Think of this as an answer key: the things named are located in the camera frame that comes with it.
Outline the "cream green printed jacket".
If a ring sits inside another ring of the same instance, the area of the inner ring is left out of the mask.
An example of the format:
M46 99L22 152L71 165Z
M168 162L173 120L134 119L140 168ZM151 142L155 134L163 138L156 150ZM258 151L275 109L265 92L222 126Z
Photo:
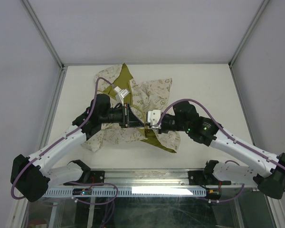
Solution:
M127 89L130 93L125 101L130 103L131 110L141 121L145 121L146 113L154 109L165 110L168 106L172 79L149 80L136 83L126 64L118 64L98 72L94 78L103 77L106 81L100 81L97 92L110 97L112 106L117 104L116 92L112 86ZM170 153L176 153L181 137L176 132L158 134L154 130L144 128L121 128L116 123L106 123L101 130L82 144L82 147L96 152L100 150L104 142L114 145L141 141L158 147Z

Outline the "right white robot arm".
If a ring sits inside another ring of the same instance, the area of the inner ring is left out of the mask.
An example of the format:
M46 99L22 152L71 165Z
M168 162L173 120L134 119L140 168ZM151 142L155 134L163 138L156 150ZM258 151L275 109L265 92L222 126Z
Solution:
M203 171L206 183L232 181L256 187L271 198L282 198L285 192L285 153L267 152L239 139L211 115L200 116L189 99L174 102L170 107L173 115L167 111L148 111L147 125L159 133L185 132L194 142L223 151L245 164L230 165L210 160Z

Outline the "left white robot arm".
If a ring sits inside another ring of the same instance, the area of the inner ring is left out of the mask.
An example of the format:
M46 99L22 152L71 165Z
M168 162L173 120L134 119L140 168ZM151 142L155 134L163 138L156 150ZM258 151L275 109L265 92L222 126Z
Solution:
M13 160L10 182L22 199L35 202L48 189L70 181L86 184L90 179L90 168L80 160L67 166L53 166L72 149L98 133L103 124L118 124L121 128L141 128L143 121L134 115L128 103L111 106L110 97L97 94L89 107L79 115L71 126L41 150L25 157L20 154Z

